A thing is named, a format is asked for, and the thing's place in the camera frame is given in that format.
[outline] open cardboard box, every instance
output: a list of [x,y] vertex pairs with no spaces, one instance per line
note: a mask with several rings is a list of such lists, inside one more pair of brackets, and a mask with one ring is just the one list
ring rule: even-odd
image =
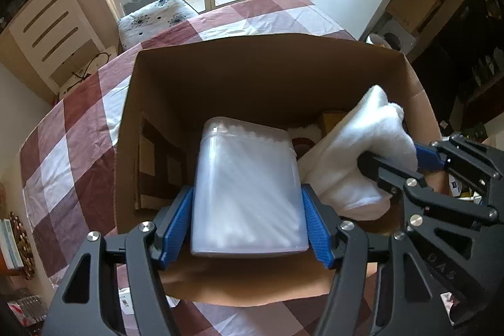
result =
[[[141,51],[135,62],[117,144],[115,217],[124,233],[152,219],[135,209],[140,130],[147,120],[183,153],[193,184],[203,124],[215,116],[286,128],[306,126],[327,110],[350,111],[374,84],[405,111],[413,139],[440,138],[429,100],[404,55],[365,43],[286,33],[229,37]],[[442,176],[431,176],[439,188]],[[367,230],[391,232],[392,207]],[[168,295],[228,306],[252,306],[322,295],[334,272],[311,250],[263,259],[194,257],[188,238],[178,260],[161,273]]]

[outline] translucent plastic container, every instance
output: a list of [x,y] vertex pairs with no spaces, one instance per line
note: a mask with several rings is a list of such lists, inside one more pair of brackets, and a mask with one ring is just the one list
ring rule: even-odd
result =
[[287,132],[226,117],[208,120],[198,158],[191,252],[257,257],[307,249],[296,154]]

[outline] white towel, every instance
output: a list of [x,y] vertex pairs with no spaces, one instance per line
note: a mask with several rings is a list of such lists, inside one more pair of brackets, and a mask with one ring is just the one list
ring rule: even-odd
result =
[[324,204],[338,215],[356,220],[381,217],[390,207],[391,195],[379,189],[357,168],[365,151],[389,157],[416,170],[413,140],[403,129],[404,111],[389,103],[379,86],[367,91],[359,104],[297,162],[299,177],[311,184]]

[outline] blue gripper pad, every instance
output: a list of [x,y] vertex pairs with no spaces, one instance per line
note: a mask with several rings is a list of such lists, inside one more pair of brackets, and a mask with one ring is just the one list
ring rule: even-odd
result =
[[435,148],[415,143],[418,169],[422,171],[440,171],[444,167],[444,161],[439,157]]
[[175,262],[182,247],[182,242],[184,242],[184,238],[186,237],[189,225],[191,224],[193,193],[194,188],[191,187],[182,200],[164,236],[163,252],[159,258],[159,264],[163,270]]
[[331,237],[322,223],[310,196],[303,186],[301,186],[301,193],[303,196],[308,239],[310,240],[310,244],[312,245],[313,252],[315,252],[317,260],[322,262],[327,269],[330,269],[334,264],[334,257],[331,252]]

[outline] chair seat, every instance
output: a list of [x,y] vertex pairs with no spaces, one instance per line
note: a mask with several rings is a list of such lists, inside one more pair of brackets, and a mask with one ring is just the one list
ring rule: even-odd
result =
[[119,37],[124,50],[143,42],[198,13],[184,0],[159,0],[119,19]]

